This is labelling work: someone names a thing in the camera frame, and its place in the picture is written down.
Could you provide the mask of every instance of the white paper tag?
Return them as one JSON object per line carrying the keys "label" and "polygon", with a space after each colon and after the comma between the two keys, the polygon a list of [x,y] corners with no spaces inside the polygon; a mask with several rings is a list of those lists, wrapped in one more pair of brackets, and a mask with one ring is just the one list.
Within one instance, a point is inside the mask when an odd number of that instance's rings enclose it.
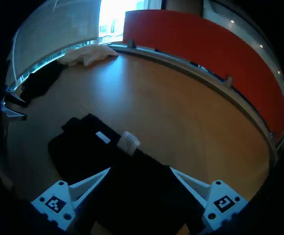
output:
{"label": "white paper tag", "polygon": [[110,139],[104,135],[102,132],[97,132],[96,135],[101,139],[103,140],[106,144],[108,144],[110,142]]}
{"label": "white paper tag", "polygon": [[126,131],[118,141],[117,147],[132,156],[135,150],[139,147],[140,143],[141,142],[133,134]]}

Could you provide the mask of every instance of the bright window light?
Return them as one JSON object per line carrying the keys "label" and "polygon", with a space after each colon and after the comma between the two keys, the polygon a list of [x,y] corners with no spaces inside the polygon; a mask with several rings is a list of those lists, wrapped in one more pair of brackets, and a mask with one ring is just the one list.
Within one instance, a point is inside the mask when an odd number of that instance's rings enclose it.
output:
{"label": "bright window light", "polygon": [[99,44],[122,41],[126,11],[143,9],[144,0],[101,0]]}

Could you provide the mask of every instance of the red panel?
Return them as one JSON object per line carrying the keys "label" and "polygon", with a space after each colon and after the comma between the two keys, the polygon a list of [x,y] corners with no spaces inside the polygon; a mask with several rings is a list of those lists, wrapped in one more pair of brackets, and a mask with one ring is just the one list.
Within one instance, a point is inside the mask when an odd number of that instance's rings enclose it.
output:
{"label": "red panel", "polygon": [[222,78],[231,75],[278,140],[284,130],[284,98],[266,63],[229,30],[194,14],[166,10],[126,13],[124,43],[158,49],[200,64]]}

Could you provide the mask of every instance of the black object on floor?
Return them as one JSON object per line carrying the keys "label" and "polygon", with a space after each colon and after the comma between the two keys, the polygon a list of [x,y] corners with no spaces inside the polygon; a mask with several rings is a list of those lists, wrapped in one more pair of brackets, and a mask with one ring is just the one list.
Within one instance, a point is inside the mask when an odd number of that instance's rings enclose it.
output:
{"label": "black object on floor", "polygon": [[[70,119],[62,129],[49,153],[64,181],[79,182],[111,167],[79,211],[80,234],[94,221],[113,234],[175,234],[185,223],[194,233],[204,228],[204,208],[168,166],[139,149],[128,156],[116,146],[120,135],[91,114]],[[110,142],[97,137],[98,131]]]}
{"label": "black object on floor", "polygon": [[35,73],[30,74],[22,84],[23,92],[20,94],[20,98],[28,105],[32,99],[45,95],[65,68],[67,68],[66,65],[53,61]]}

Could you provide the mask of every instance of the white crumpled fabric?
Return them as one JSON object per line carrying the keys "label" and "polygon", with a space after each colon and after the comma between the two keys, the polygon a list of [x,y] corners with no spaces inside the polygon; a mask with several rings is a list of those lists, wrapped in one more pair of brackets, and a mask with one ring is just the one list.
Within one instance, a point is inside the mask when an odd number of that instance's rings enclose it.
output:
{"label": "white crumpled fabric", "polygon": [[89,45],[76,50],[67,50],[66,54],[58,59],[58,62],[68,66],[74,66],[79,62],[83,62],[83,65],[86,67],[108,56],[118,56],[118,53],[108,46]]}

